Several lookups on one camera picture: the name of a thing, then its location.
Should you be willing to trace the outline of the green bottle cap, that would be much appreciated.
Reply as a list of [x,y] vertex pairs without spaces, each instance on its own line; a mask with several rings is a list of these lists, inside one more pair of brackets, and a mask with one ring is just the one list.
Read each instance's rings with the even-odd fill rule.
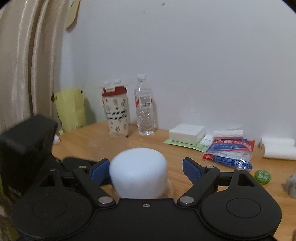
[[257,170],[254,173],[254,178],[262,185],[267,184],[271,181],[271,174],[264,170]]

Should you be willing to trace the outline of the middle water bottle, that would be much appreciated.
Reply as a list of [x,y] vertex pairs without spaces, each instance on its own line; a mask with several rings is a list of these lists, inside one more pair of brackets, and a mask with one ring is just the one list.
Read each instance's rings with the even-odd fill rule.
[[121,80],[120,80],[120,79],[115,79],[115,80],[114,80],[114,85],[115,85],[115,86],[119,86],[119,85],[121,85]]

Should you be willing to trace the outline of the white rectangular box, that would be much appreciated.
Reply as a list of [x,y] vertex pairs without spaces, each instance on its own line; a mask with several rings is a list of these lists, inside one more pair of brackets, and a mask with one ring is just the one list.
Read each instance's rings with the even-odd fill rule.
[[60,143],[60,138],[57,134],[54,135],[54,139],[53,139],[53,145],[56,145]]

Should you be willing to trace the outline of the green flat packet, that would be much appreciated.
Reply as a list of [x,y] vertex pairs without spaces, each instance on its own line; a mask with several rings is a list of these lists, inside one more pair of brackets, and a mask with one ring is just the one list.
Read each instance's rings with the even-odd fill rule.
[[202,145],[200,143],[193,145],[193,144],[187,144],[187,143],[173,141],[173,140],[170,140],[170,139],[165,140],[163,143],[168,144],[168,145],[174,145],[174,146],[189,148],[189,149],[197,150],[197,151],[200,151],[200,152],[203,152],[203,153],[206,152],[209,149],[209,147],[207,147],[205,145]]

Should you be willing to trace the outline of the frosted glass cup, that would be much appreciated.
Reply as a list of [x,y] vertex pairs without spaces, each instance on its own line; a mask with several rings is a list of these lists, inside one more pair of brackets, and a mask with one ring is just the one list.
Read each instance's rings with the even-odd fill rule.
[[128,149],[128,140],[125,135],[108,133],[92,138],[88,142],[88,148],[94,160],[111,161],[117,154]]

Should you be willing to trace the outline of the small white folded tissues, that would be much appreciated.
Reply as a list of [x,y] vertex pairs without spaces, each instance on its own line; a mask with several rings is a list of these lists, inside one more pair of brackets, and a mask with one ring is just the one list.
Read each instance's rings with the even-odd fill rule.
[[203,139],[201,140],[200,144],[206,147],[210,147],[210,145],[213,143],[213,136],[210,134],[205,135]]

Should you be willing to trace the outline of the white napkin stack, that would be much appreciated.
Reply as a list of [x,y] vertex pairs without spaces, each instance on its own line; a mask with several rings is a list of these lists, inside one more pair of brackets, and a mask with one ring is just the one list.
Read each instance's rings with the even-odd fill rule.
[[185,144],[196,145],[206,135],[204,126],[181,123],[169,130],[169,139]]

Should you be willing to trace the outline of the rolled white tissue pack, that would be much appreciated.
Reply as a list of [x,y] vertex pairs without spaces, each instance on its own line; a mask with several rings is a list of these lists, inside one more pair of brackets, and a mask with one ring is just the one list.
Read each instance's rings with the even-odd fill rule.
[[243,130],[223,130],[223,131],[214,131],[214,139],[242,139]]

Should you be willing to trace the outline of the white paper roll back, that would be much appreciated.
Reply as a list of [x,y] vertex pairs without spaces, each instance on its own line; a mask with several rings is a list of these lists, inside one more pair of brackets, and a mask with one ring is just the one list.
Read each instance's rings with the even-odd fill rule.
[[263,144],[272,144],[272,145],[284,145],[291,146],[295,145],[295,140],[292,138],[267,138],[262,137],[258,146],[261,148]]

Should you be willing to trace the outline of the white paper roll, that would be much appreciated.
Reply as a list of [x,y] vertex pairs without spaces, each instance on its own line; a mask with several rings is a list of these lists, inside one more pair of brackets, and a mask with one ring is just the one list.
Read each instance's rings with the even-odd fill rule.
[[295,147],[263,144],[262,150],[264,158],[295,161]]
[[272,144],[272,145],[284,145],[291,146],[295,145],[295,140],[292,138],[267,138],[262,137],[258,146],[261,148],[263,144]]

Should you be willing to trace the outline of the red white floral tumbler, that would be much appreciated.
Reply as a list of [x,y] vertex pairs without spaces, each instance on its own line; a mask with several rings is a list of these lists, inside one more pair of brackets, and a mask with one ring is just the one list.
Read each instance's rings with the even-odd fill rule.
[[124,86],[103,89],[102,103],[110,133],[128,136],[127,90]]

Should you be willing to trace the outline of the white paper roll front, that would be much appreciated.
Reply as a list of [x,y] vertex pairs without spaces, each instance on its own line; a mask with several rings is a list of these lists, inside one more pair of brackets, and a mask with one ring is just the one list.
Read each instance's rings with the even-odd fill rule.
[[295,147],[263,144],[262,150],[264,158],[295,161]]

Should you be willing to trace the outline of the grey crumpled cloth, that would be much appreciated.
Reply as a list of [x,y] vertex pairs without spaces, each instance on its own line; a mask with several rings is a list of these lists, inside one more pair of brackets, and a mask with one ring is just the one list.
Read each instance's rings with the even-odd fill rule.
[[289,196],[296,198],[296,173],[293,173],[287,178],[283,188],[289,194]]

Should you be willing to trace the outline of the beige curtain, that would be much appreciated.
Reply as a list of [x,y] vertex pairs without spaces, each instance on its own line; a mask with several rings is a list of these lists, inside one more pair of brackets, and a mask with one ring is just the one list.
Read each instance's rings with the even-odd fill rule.
[[9,1],[1,8],[1,131],[35,114],[53,116],[68,1]]

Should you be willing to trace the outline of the tan wall tag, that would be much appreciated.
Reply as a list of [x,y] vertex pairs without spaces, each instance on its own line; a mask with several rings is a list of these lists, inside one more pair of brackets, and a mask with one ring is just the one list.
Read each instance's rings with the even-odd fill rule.
[[65,29],[69,29],[77,18],[78,10],[79,10],[80,0],[74,0],[70,4],[70,7],[67,12],[66,21],[65,21]]

